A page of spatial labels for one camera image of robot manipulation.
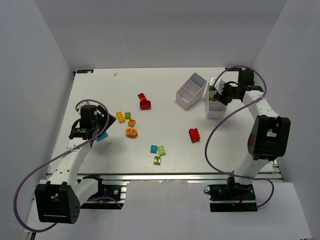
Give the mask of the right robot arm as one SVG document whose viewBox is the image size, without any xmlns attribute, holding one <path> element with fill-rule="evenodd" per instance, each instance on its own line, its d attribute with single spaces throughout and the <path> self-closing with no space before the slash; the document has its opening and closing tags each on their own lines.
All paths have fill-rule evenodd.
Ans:
<svg viewBox="0 0 320 240">
<path fill-rule="evenodd" d="M 281 117 L 269 105 L 267 91 L 255 84 L 254 76 L 254 71 L 247 68 L 238 72 L 237 82 L 219 79 L 213 97 L 225 106 L 240 100 L 254 119 L 247 141 L 248 154 L 232 173 L 238 189 L 248 188 L 265 165 L 285 154 L 291 127 L 290 119 Z"/>
</svg>

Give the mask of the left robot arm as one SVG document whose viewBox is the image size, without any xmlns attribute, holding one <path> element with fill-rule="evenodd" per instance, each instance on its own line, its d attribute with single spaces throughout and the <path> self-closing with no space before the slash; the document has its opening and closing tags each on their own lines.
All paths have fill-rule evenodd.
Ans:
<svg viewBox="0 0 320 240">
<path fill-rule="evenodd" d="M 67 154 L 48 180 L 35 188 L 37 213 L 42 223 L 74 224 L 81 206 L 91 197 L 105 193 L 100 177 L 78 178 L 78 173 L 95 139 L 116 119 L 100 104 L 83 105 L 79 111 L 80 118 L 73 123 L 68 136 Z"/>
</svg>

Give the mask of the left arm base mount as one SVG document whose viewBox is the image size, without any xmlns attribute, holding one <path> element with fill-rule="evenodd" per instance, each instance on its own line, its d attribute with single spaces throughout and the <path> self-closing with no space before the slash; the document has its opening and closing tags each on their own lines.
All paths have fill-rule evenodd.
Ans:
<svg viewBox="0 0 320 240">
<path fill-rule="evenodd" d="M 123 207 L 121 202 L 122 186 L 120 184 L 110 183 L 103 179 L 101 175 L 89 174 L 82 179 L 78 179 L 80 184 L 84 180 L 93 180 L 97 191 L 91 195 L 80 208 L 88 210 L 120 210 Z"/>
</svg>

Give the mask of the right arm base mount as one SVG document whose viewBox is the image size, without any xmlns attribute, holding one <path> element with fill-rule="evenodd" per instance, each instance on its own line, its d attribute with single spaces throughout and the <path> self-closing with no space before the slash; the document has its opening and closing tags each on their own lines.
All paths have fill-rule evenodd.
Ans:
<svg viewBox="0 0 320 240">
<path fill-rule="evenodd" d="M 258 211 L 253 185 L 235 183 L 233 177 L 229 177 L 225 184 L 207 185 L 203 192 L 209 195 L 209 206 L 212 213 Z"/>
</svg>

